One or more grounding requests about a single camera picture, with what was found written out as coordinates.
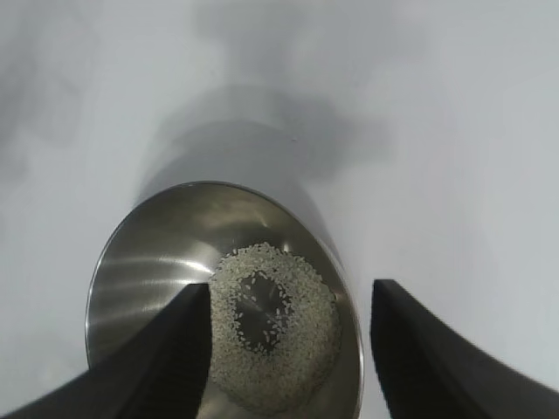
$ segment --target white surface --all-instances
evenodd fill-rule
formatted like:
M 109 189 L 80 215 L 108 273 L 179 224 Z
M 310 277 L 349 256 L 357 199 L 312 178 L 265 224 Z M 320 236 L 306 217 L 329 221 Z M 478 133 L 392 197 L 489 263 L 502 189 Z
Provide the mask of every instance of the white surface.
M 202 178 L 327 230 L 365 338 L 396 278 L 559 389 L 556 2 L 96 4 L 0 3 L 0 411 L 86 368 L 109 234 Z M 365 343 L 362 417 L 387 417 Z

